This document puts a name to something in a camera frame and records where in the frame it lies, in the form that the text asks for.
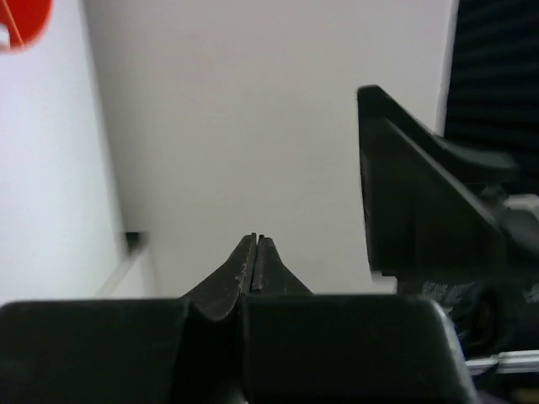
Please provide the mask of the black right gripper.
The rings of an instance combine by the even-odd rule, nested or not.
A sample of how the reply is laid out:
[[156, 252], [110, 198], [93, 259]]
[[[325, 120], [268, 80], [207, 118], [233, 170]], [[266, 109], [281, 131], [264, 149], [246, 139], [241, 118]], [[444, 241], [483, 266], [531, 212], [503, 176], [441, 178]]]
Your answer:
[[484, 190], [514, 160], [433, 134], [377, 85], [357, 103], [371, 271], [437, 302], [467, 354], [537, 348], [538, 196]]

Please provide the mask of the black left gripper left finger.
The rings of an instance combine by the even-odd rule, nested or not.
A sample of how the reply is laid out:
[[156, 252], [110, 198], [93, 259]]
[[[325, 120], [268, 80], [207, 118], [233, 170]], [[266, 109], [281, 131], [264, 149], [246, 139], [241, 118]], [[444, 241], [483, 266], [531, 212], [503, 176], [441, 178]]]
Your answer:
[[1, 309], [4, 403], [242, 403], [247, 235], [179, 298], [20, 300]]

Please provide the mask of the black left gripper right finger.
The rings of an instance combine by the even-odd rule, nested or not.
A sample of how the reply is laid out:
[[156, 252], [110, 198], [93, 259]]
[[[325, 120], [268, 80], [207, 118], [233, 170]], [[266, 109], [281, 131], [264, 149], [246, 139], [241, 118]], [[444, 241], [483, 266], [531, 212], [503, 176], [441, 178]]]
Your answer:
[[475, 403], [451, 322], [421, 296], [313, 295], [261, 237], [243, 298], [250, 403]]

